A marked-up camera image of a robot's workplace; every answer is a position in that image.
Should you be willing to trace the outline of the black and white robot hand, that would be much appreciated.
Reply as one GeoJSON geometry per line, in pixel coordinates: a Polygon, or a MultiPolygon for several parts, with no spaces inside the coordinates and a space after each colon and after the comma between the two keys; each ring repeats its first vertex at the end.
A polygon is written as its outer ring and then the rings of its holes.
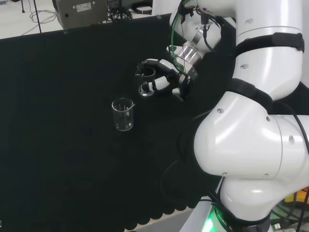
{"type": "Polygon", "coordinates": [[[144,98],[171,95],[184,102],[193,84],[191,76],[165,59],[145,59],[137,65],[135,77],[138,93],[144,98]]]}

